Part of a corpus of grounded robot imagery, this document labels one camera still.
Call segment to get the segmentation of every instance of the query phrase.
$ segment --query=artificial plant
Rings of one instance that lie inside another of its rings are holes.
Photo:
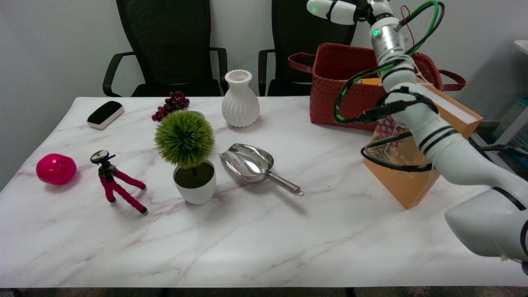
[[[179,111],[163,118],[156,127],[154,141],[163,160],[180,166],[184,171],[190,170],[196,178],[196,169],[214,148],[214,132],[211,124],[201,115]]]

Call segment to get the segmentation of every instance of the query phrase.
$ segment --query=white vase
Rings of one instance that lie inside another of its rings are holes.
[[[213,163],[211,163],[211,161],[205,160],[205,162],[211,165],[214,169],[214,165]],[[174,169],[172,179],[174,180],[176,188],[178,189],[178,192],[180,192],[180,194],[182,195],[183,199],[192,204],[200,205],[206,203],[207,201],[211,200],[211,198],[213,198],[214,190],[216,189],[216,170],[214,170],[213,177],[208,183],[196,189],[188,189],[180,186],[176,182],[176,172],[178,172],[179,169],[179,166]]]
[[[247,127],[259,117],[259,99],[249,88],[251,78],[251,73],[245,70],[233,70],[225,75],[230,87],[222,101],[222,115],[231,126]]]

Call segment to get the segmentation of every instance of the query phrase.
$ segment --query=magenta ball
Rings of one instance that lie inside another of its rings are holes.
[[[65,184],[72,179],[76,172],[75,161],[59,154],[49,154],[36,165],[36,175],[41,181],[49,184]]]

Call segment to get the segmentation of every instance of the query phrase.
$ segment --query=woven basket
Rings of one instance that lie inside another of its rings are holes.
[[[311,73],[312,91],[310,94],[310,120],[314,124],[346,126],[374,131],[376,125],[338,124],[334,121],[335,99],[346,81],[361,71],[378,66],[374,50],[351,47],[336,43],[323,43],[317,48],[313,67],[297,62],[299,58],[313,56],[298,53],[288,58],[290,67]],[[415,53],[413,58],[423,76],[440,91],[460,90],[465,80],[452,72],[438,70],[433,61],[426,55]],[[457,81],[455,85],[443,85],[440,74],[445,74]],[[341,103],[340,113],[345,118],[353,118],[365,110],[375,107],[376,102],[385,95],[382,86],[355,83]]]

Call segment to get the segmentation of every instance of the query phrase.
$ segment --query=white wall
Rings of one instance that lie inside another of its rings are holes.
[[[273,48],[271,0],[211,0],[211,45],[228,51],[229,68],[253,73],[258,51]],[[393,0],[396,10],[422,0]],[[526,0],[445,0],[444,23],[421,52],[439,68],[458,72],[469,86],[450,94],[498,119],[515,98],[528,94],[528,56],[512,46],[528,39]],[[130,50],[114,0],[2,0],[0,4],[0,189],[47,137],[78,96],[103,96],[102,80],[113,54]],[[430,14],[411,23],[422,36]],[[361,24],[353,44],[369,47]],[[274,75],[270,55],[268,78]],[[125,57],[114,91],[129,95],[143,79]]]

